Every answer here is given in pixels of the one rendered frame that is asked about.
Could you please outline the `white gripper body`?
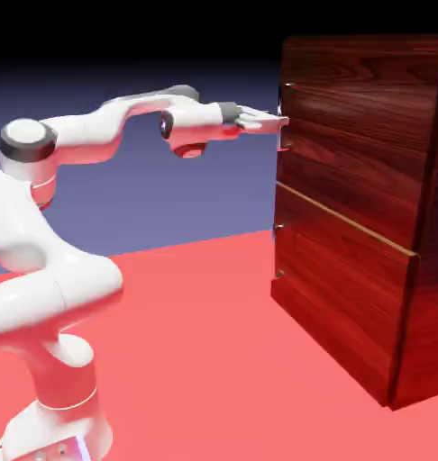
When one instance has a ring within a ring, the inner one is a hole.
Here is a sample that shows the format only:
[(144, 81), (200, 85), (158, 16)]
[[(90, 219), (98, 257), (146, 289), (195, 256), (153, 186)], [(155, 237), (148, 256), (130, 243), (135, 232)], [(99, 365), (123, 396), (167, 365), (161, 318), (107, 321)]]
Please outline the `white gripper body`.
[(289, 124), (289, 118), (274, 115), (248, 106), (239, 106), (241, 110), (235, 124), (247, 134), (277, 134), (283, 126)]

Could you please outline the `long metal door handle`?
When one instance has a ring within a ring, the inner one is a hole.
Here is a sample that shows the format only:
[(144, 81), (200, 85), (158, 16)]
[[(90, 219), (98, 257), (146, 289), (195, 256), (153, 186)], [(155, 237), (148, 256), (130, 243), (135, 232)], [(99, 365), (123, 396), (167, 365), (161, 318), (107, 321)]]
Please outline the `long metal door handle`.
[(278, 87), (278, 105), (277, 105), (277, 116), (280, 119), (278, 133), (277, 133), (277, 150), (281, 151), (285, 148), (282, 141), (282, 129), (284, 126), (289, 124), (289, 118), (284, 114), (284, 96), (287, 91), (294, 87), (293, 82), (281, 83)]

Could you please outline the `large dark wood cabinet door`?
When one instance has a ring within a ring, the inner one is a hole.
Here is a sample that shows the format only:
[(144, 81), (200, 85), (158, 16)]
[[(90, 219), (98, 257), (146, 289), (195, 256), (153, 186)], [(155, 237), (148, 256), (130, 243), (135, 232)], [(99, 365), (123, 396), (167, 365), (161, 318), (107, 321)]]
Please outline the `large dark wood cabinet door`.
[(416, 249), (438, 156), (438, 34), (293, 36), (286, 82), (280, 180)]

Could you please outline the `dark wood cabinet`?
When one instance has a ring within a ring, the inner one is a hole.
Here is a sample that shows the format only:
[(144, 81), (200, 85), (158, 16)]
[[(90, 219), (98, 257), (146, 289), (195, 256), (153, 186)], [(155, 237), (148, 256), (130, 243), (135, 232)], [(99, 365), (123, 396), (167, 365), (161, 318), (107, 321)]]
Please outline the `dark wood cabinet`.
[(379, 404), (438, 395), (438, 34), (282, 47), (273, 299)]

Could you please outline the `small dark wood cabinet door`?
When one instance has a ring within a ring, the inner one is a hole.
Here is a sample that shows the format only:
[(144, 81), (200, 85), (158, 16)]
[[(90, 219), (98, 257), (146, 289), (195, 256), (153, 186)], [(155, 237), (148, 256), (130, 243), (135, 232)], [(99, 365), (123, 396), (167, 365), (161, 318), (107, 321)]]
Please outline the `small dark wood cabinet door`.
[(285, 274), (271, 283), (273, 299), (389, 406), (418, 256), (282, 184), (275, 223), (286, 224)]

